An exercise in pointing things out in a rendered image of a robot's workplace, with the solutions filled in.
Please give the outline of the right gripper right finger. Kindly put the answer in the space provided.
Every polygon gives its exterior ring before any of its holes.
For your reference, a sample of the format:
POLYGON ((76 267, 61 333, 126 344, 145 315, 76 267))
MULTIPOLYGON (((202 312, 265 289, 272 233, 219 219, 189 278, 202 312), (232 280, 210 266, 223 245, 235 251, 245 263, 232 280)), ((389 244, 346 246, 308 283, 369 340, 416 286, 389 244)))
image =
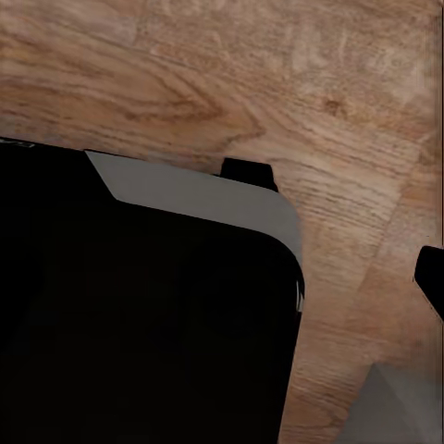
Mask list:
POLYGON ((414 277, 444 321, 444 250, 424 246, 418 256, 414 277))

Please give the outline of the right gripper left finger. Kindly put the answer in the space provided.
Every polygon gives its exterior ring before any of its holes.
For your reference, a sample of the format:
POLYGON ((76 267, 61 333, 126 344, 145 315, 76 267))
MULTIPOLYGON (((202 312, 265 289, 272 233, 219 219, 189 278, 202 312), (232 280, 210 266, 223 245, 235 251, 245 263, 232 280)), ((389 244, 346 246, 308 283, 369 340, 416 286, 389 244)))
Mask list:
POLYGON ((0 256, 0 358, 47 281, 39 246, 0 256))

